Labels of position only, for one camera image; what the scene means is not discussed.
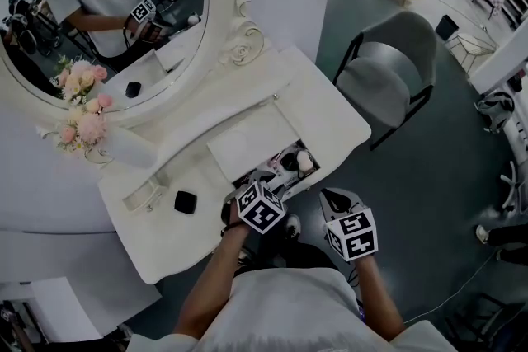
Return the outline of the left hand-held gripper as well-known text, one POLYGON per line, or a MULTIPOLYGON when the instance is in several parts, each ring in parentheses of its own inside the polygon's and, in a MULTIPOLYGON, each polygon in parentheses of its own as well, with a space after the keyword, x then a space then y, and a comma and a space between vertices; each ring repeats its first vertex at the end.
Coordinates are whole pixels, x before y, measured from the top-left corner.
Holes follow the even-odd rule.
POLYGON ((266 185, 260 180, 266 171, 254 171, 248 179, 248 187, 236 196, 238 216, 260 234, 266 234, 285 217, 282 198, 285 182, 282 176, 266 177, 266 185))

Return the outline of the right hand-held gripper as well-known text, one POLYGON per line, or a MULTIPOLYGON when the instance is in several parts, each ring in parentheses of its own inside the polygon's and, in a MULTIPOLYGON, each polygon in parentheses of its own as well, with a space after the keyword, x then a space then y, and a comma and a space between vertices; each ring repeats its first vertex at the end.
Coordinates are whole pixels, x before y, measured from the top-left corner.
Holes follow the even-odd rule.
POLYGON ((356 260, 378 251, 372 211, 366 209, 356 193, 341 188, 322 189, 319 201, 329 244, 344 261, 356 260))

